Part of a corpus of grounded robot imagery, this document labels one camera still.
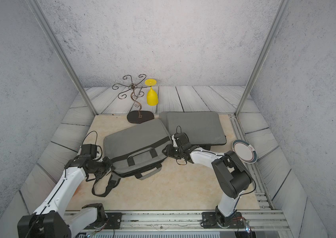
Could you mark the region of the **grey zippered laptop bag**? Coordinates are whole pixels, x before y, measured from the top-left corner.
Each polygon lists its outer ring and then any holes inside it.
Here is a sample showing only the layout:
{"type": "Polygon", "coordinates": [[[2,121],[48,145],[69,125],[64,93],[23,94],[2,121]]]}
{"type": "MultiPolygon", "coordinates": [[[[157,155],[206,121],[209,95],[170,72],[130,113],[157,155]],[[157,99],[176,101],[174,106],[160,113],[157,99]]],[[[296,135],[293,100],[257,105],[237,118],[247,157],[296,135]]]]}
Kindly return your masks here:
{"type": "Polygon", "coordinates": [[[103,194],[97,194],[94,187],[92,194],[106,197],[122,178],[144,180],[160,172],[167,158],[163,151],[168,145],[172,145],[171,136],[160,119],[105,137],[103,161],[110,165],[111,176],[103,194]]]}

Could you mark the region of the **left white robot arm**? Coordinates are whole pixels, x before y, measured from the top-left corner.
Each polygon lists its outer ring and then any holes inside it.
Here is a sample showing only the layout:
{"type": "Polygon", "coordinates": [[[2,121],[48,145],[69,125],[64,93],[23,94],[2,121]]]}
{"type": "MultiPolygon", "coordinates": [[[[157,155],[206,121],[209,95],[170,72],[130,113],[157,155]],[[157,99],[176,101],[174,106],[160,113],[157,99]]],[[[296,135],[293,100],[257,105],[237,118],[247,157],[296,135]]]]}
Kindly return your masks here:
{"type": "Polygon", "coordinates": [[[101,179],[111,171],[109,160],[95,161],[75,157],[44,202],[31,214],[23,216],[17,231],[20,238],[73,238],[86,228],[98,231],[109,225],[103,205],[94,203],[84,206],[67,220],[63,219],[67,206],[82,181],[93,174],[101,179]]]}

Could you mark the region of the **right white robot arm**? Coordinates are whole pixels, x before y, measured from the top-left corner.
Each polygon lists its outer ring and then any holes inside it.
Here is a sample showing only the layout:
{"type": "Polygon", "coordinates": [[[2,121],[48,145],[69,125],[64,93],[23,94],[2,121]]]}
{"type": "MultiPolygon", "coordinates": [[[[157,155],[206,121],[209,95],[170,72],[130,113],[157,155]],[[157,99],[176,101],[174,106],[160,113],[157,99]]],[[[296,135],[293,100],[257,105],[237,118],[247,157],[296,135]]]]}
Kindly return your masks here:
{"type": "Polygon", "coordinates": [[[218,224],[225,226],[235,217],[240,197],[246,195],[250,184],[255,182],[244,165],[257,161],[255,148],[244,140],[235,140],[231,151],[216,153],[192,145],[185,133],[174,134],[172,141],[172,145],[163,149],[163,154],[177,160],[184,159],[192,164],[200,164],[214,171],[223,192],[215,215],[218,224]]]}

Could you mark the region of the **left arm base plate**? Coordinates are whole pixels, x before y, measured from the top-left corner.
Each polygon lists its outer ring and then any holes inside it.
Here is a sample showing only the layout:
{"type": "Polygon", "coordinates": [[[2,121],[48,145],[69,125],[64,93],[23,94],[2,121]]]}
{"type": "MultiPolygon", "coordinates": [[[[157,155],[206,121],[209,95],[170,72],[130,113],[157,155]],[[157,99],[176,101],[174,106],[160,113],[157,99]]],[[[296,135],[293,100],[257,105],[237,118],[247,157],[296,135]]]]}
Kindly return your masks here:
{"type": "Polygon", "coordinates": [[[117,230],[120,228],[122,213],[111,212],[103,213],[97,216],[94,223],[86,227],[87,230],[117,230]]]}

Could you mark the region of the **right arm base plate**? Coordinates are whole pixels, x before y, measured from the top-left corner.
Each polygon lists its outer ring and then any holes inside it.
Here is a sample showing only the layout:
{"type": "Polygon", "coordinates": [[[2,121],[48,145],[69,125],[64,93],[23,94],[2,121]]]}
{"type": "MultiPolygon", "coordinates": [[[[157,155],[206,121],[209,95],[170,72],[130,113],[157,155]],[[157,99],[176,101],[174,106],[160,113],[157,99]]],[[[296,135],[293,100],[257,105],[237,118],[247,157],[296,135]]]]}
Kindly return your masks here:
{"type": "Polygon", "coordinates": [[[220,212],[203,212],[200,226],[204,229],[243,229],[244,218],[240,212],[224,217],[220,212]]]}

